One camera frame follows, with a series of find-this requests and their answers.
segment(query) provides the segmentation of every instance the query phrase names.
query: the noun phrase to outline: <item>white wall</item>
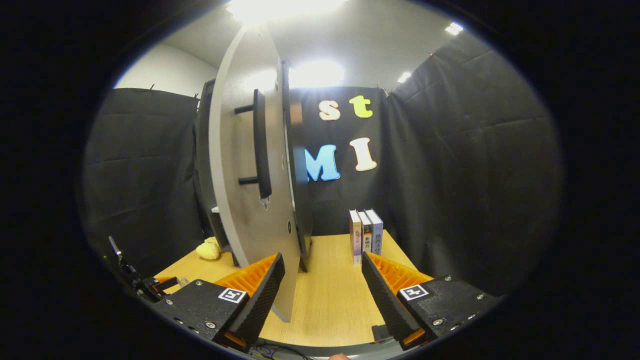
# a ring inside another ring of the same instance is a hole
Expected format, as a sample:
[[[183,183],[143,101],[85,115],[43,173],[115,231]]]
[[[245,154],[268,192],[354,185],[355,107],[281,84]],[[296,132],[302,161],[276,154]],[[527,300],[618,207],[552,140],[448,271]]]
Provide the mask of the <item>white wall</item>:
[[[158,44],[120,77],[114,88],[145,88],[194,96],[218,70],[172,46]]]

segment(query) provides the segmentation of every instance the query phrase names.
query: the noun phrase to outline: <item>book spine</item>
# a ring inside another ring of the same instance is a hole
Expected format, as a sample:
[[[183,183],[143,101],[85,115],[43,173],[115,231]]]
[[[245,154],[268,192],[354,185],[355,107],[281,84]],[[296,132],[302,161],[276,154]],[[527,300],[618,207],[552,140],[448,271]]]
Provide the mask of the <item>book spine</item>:
[[[353,249],[353,264],[358,265],[362,263],[362,223],[349,220],[349,235]]]
[[[362,223],[355,224],[353,237],[353,264],[362,264]]]
[[[372,229],[371,225],[362,226],[362,252],[371,252]]]
[[[373,250],[376,255],[382,255],[382,223],[373,225]]]

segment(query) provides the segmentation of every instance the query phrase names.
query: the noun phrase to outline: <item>bright light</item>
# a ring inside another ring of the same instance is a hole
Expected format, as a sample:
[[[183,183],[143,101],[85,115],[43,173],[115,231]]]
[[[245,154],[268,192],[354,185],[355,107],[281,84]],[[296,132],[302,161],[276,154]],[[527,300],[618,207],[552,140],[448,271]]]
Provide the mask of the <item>bright light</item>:
[[[291,88],[316,88],[338,85],[344,79],[344,69],[330,61],[313,61],[289,69]]]
[[[411,76],[410,72],[408,71],[403,72],[402,76],[398,79],[398,83],[404,83],[410,76]]]
[[[275,86],[277,78],[278,73],[275,69],[259,70],[246,76],[242,80],[242,86],[251,90],[258,88],[266,91]]]
[[[449,25],[450,27],[458,30],[458,31],[462,31],[462,26],[456,24],[455,22],[452,22],[451,25]]]
[[[231,0],[227,10],[245,24],[256,25],[269,20],[305,14],[321,15],[345,0]]]
[[[450,34],[457,35],[460,33],[460,31],[463,30],[463,28],[462,26],[456,24],[455,22],[452,22],[451,25],[449,25],[449,27],[446,28],[445,30]]]

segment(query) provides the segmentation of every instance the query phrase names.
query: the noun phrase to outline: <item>black cable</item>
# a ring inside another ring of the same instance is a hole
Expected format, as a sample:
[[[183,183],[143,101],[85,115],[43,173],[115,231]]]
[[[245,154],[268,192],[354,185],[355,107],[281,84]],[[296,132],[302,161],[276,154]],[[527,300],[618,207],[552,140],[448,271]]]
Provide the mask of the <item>black cable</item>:
[[[298,351],[296,351],[296,350],[293,350],[292,348],[281,347],[280,345],[275,345],[275,346],[277,346],[278,348],[277,348],[274,352],[272,352],[272,353],[271,353],[271,358],[272,358],[272,359],[273,359],[273,356],[274,356],[278,351],[281,351],[281,350],[287,350],[287,351],[291,351],[291,352],[295,353],[296,355],[301,356],[304,360],[310,360],[310,359],[309,359],[305,354],[302,354],[301,352],[298,352]]]
[[[271,350],[264,347],[252,347],[252,349],[260,355],[271,355]]]
[[[288,350],[288,351],[291,351],[291,352],[293,352],[294,354],[296,354],[296,355],[298,355],[298,356],[302,357],[304,360],[315,360],[315,359],[313,359],[313,358],[311,358],[311,357],[306,356],[305,354],[302,354],[301,352],[299,352],[299,351],[297,351],[297,350],[295,350],[295,349],[293,349],[293,348],[286,347],[286,346],[283,346],[283,345],[277,345],[277,344],[268,343],[268,342],[267,342],[266,340],[264,340],[264,339],[262,339],[262,340],[264,341],[264,343],[263,343],[263,344],[261,344],[261,345],[258,345],[258,347],[263,348],[263,347],[265,347],[265,346],[269,346],[269,347],[274,347],[274,348],[276,348],[276,349],[275,349],[275,350],[274,350],[274,351],[269,355],[269,357],[270,357],[270,358],[273,358],[273,355],[274,355],[276,352],[278,352],[278,351],[281,351],[281,350]]]

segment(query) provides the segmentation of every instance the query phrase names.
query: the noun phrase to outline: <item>book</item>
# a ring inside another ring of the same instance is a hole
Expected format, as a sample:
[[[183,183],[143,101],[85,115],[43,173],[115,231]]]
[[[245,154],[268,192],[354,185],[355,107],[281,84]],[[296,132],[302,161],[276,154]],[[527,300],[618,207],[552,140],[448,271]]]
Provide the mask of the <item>book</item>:
[[[358,215],[360,215],[360,220],[362,221],[362,252],[371,252],[373,226],[371,226],[371,221],[364,211],[359,211]]]
[[[349,210],[349,234],[353,249],[353,264],[362,264],[362,221],[356,210]]]
[[[376,255],[382,255],[382,229],[384,228],[384,223],[373,209],[367,210],[365,212],[367,213],[367,217],[369,217],[369,220],[371,220],[371,224],[373,227],[373,243],[371,245],[371,252]]]

